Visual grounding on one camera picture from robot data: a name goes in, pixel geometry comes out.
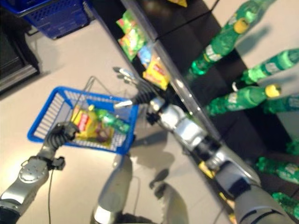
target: bottle label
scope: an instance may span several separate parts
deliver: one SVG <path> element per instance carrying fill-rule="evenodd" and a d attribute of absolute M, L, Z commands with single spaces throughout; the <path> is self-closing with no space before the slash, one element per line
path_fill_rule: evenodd
<path fill-rule="evenodd" d="M 228 102 L 235 104 L 237 102 L 237 93 L 236 92 L 232 92 L 231 94 L 229 94 L 228 96 Z"/>
<path fill-rule="evenodd" d="M 220 54 L 216 54 L 212 48 L 212 45 L 210 44 L 209 46 L 206 47 L 206 55 L 211 61 L 219 61 L 222 56 Z"/>
<path fill-rule="evenodd" d="M 229 20 L 228 20 L 228 24 L 231 26 L 233 24 L 235 24 L 235 22 L 237 22 L 237 15 L 234 14 Z"/>
<path fill-rule="evenodd" d="M 265 64 L 265 68 L 267 70 L 268 73 L 270 74 L 274 74 L 277 73 L 279 71 L 281 71 L 274 62 L 269 62 Z"/>
<path fill-rule="evenodd" d="M 293 107 L 293 108 L 299 108 L 299 97 L 290 98 L 289 99 L 289 106 Z"/>
<path fill-rule="evenodd" d="M 245 107 L 241 104 L 238 104 L 238 94 L 236 92 L 232 92 L 228 95 L 228 105 L 227 108 L 231 111 L 236 111 L 236 110 L 242 110 L 245 109 Z"/>
<path fill-rule="evenodd" d="M 289 163 L 288 165 L 286 165 L 285 170 L 294 175 L 297 171 L 299 171 L 299 167 L 295 164 Z"/>

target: black cable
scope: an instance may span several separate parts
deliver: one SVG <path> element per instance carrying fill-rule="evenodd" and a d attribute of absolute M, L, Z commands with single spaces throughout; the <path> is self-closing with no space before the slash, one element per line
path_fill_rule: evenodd
<path fill-rule="evenodd" d="M 218 4 L 219 1 L 220 1 L 220 0 L 216 0 L 216 1 L 214 2 L 213 6 L 212 6 L 211 9 L 210 9 L 211 12 L 215 9 L 215 7 L 217 6 L 217 4 Z"/>
<path fill-rule="evenodd" d="M 137 208 L 137 203 L 138 203 L 139 195 L 140 195 L 141 180 L 138 176 L 133 176 L 133 178 L 136 178 L 136 180 L 138 181 L 138 189 L 137 189 L 137 194 L 136 194 L 136 200 L 135 200 L 135 205 L 134 205 L 134 208 L 133 208 L 133 215 L 135 215 L 136 208 Z"/>
<path fill-rule="evenodd" d="M 224 206 L 223 206 L 223 207 L 220 209 L 220 211 L 218 212 L 218 214 L 217 214 L 215 220 L 213 221 L 213 224 L 216 224 L 216 223 L 217 223 L 217 221 L 218 221 L 218 219 L 219 219 L 221 213 L 223 212 L 223 210 L 224 210 Z"/>
<path fill-rule="evenodd" d="M 50 192 L 51 192 L 51 186 L 52 186 L 53 173 L 54 173 L 54 170 L 52 170 L 52 173 L 51 173 L 50 183 L 49 183 L 49 191 L 48 191 L 48 215 L 49 215 L 49 224 L 51 224 Z"/>
<path fill-rule="evenodd" d="M 297 190 L 295 190 L 295 192 L 291 195 L 291 198 L 293 198 L 298 192 L 299 192 L 299 188 L 297 188 Z"/>

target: red label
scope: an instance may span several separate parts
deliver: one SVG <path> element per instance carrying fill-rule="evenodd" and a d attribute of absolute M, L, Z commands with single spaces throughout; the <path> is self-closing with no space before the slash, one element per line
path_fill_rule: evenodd
<path fill-rule="evenodd" d="M 159 65 L 154 64 L 154 66 L 153 66 L 153 70 L 156 70 L 156 71 L 159 72 L 162 76 L 165 76 L 163 69 L 162 69 Z"/>
<path fill-rule="evenodd" d="M 89 116 L 86 114 L 86 113 L 83 113 L 81 115 L 81 118 L 80 118 L 80 121 L 79 121 L 79 124 L 78 124 L 78 128 L 80 131 L 85 131 L 86 129 L 86 124 L 89 120 Z"/>

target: black shelf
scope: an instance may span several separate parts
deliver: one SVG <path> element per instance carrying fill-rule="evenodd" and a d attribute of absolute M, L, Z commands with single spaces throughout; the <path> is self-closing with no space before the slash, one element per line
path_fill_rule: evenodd
<path fill-rule="evenodd" d="M 276 115 L 265 115 L 260 107 L 215 117 L 208 117 L 205 113 L 204 107 L 213 98 L 232 92 L 232 82 L 246 69 L 236 50 L 220 60 L 207 74 L 196 79 L 192 85 L 188 86 L 184 80 L 191 62 L 221 28 L 202 0 L 188 1 L 188 8 L 165 0 L 90 1 L 98 15 L 97 19 L 115 40 L 132 71 L 142 75 L 144 68 L 139 59 L 136 57 L 130 62 L 117 42 L 123 33 L 115 22 L 122 17 L 126 7 L 133 12 L 137 23 L 145 31 L 147 40 L 154 42 L 154 50 L 171 74 L 171 87 L 190 114 L 212 136 L 225 142 L 249 165 L 254 166 L 259 156 L 279 156 L 284 152 L 285 144 L 291 141 L 288 133 Z M 169 7 L 171 13 L 167 16 L 161 8 L 157 8 L 157 11 L 147 8 L 147 4 L 151 2 L 161 5 L 161 8 Z M 195 8 L 200 6 L 197 13 L 192 13 L 192 4 Z M 285 159 L 292 161 L 292 156 L 285 155 Z M 278 181 L 273 175 L 260 176 L 262 186 L 269 192 L 281 191 L 290 196 L 294 194 L 294 197 L 299 195 L 296 192 L 299 188 L 295 184 L 281 179 Z"/>
<path fill-rule="evenodd" d="M 202 0 L 188 0 L 188 7 L 166 0 L 121 1 L 125 8 L 134 12 L 152 41 L 210 12 Z"/>

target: stacked blue basket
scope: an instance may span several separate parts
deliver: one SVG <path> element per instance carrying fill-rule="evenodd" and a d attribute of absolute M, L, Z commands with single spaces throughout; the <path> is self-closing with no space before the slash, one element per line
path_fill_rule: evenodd
<path fill-rule="evenodd" d="M 1 5 L 51 39 L 88 24 L 83 0 L 0 0 Z"/>

